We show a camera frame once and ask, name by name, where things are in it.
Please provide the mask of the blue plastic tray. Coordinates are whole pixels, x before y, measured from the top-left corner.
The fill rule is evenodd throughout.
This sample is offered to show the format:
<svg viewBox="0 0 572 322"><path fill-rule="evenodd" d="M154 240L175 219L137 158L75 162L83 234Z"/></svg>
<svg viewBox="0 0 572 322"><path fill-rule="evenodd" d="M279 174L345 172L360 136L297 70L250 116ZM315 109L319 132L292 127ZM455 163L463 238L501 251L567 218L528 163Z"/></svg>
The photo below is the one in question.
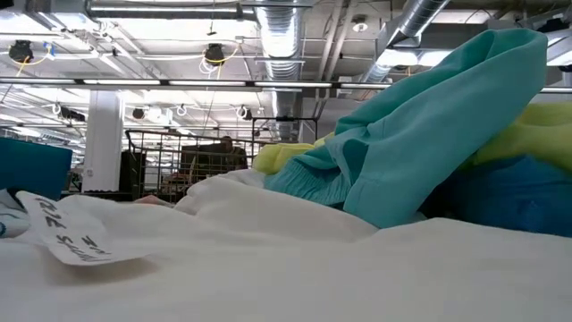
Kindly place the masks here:
<svg viewBox="0 0 572 322"><path fill-rule="evenodd" d="M71 164L69 149L0 138L0 190L17 188L58 200Z"/></svg>

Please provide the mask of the yellow shirt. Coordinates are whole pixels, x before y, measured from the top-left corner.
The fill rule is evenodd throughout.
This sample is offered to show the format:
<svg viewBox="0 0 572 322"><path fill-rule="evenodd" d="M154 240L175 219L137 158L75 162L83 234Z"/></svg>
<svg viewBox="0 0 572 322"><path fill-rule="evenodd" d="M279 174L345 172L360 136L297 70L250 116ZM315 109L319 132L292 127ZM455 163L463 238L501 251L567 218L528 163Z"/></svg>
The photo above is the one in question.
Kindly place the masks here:
<svg viewBox="0 0 572 322"><path fill-rule="evenodd" d="M308 143L264 146L252 167L263 174L278 173L291 158L319 148L333 134ZM572 102L531 103L508 128L479 148L462 165L474 167L494 160L531 155L572 173Z"/></svg>

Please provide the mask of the grey pink striped sock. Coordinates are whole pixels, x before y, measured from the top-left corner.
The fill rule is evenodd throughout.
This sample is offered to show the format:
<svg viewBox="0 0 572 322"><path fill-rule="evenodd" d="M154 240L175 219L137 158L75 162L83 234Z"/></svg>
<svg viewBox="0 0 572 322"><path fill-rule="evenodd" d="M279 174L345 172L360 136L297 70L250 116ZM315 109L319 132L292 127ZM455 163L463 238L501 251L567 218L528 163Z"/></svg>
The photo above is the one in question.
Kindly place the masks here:
<svg viewBox="0 0 572 322"><path fill-rule="evenodd" d="M162 207L167 207L167 208L173 208L174 207L174 205L172 203L164 201L162 199L159 199L155 195L147 195L147 196L142 197L140 199L136 199L136 200L134 200L134 203L156 205L156 206L162 206Z"/></svg>

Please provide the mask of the person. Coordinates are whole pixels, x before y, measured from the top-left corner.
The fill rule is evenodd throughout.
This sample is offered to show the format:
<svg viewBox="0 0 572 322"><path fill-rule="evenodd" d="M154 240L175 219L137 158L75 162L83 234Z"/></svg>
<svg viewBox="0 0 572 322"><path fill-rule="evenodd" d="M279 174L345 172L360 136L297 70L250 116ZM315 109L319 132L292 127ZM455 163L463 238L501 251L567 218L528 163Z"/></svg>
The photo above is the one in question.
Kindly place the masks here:
<svg viewBox="0 0 572 322"><path fill-rule="evenodd" d="M229 136L218 143L183 146L181 150L179 173L188 175L192 183L247 168L246 150L234 146Z"/></svg>

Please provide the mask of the teal garment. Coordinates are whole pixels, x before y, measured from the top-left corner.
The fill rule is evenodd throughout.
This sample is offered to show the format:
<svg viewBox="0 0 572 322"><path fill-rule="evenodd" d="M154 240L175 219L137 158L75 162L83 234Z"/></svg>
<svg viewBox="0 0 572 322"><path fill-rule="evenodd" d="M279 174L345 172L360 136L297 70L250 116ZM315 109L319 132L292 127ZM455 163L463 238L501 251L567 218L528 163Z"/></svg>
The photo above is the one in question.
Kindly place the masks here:
<svg viewBox="0 0 572 322"><path fill-rule="evenodd" d="M478 34L340 118L323 146L291 158L265 187L378 228L415 222L433 189L543 88L547 43L528 29Z"/></svg>

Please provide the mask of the blue garment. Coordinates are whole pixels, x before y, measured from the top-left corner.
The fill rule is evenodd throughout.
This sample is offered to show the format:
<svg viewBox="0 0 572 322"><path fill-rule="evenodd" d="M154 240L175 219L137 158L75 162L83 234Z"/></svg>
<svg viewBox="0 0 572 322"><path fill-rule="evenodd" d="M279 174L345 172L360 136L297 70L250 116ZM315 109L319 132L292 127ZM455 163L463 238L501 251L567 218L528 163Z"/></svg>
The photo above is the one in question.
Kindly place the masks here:
<svg viewBox="0 0 572 322"><path fill-rule="evenodd" d="M451 174L419 211L572 238L572 174L528 155L487 162Z"/></svg>

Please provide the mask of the white shirt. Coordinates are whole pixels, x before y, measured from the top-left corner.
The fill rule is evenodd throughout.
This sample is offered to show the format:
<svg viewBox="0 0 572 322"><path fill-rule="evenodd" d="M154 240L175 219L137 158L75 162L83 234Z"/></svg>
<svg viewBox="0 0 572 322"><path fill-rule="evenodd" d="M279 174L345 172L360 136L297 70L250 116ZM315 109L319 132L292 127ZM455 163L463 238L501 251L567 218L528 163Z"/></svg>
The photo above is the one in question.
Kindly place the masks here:
<svg viewBox="0 0 572 322"><path fill-rule="evenodd" d="M135 258L0 241L0 322L572 322L572 239L444 218L379 230L215 177L173 208L83 195Z"/></svg>

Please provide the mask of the long ceiling light strip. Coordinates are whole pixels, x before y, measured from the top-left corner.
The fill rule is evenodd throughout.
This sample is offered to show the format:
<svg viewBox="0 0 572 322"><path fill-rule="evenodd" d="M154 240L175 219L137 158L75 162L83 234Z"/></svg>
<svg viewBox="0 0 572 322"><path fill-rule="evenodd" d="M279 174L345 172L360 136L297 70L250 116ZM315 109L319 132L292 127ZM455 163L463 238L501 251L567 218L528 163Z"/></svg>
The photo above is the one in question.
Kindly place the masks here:
<svg viewBox="0 0 572 322"><path fill-rule="evenodd" d="M389 83L323 82L323 81L273 81L273 80L151 80L151 79L65 79L0 77L2 85L30 87L90 88L90 89L143 89L143 90L193 90L221 89L259 91L262 89L344 89L384 90Z"/></svg>

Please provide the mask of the white striped sock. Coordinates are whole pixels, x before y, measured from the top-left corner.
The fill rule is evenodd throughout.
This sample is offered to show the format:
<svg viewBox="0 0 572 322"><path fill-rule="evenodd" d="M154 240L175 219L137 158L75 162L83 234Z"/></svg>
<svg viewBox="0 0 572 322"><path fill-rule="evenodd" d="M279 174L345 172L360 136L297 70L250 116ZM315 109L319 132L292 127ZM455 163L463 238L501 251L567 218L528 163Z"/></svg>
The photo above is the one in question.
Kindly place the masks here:
<svg viewBox="0 0 572 322"><path fill-rule="evenodd" d="M15 238L30 228L29 215L7 190L0 190L0 239Z"/></svg>

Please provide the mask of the white handwritten label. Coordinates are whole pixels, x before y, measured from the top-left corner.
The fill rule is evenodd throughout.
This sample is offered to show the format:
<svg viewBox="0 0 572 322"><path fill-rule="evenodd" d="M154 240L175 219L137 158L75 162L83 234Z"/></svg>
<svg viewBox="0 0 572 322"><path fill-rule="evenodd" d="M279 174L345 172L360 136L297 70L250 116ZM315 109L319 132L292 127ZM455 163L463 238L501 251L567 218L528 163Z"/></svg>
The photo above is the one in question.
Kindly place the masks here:
<svg viewBox="0 0 572 322"><path fill-rule="evenodd" d="M26 191L17 192L16 198L29 215L30 229L40 244L66 265L97 266L148 254L112 238L103 223L84 210Z"/></svg>

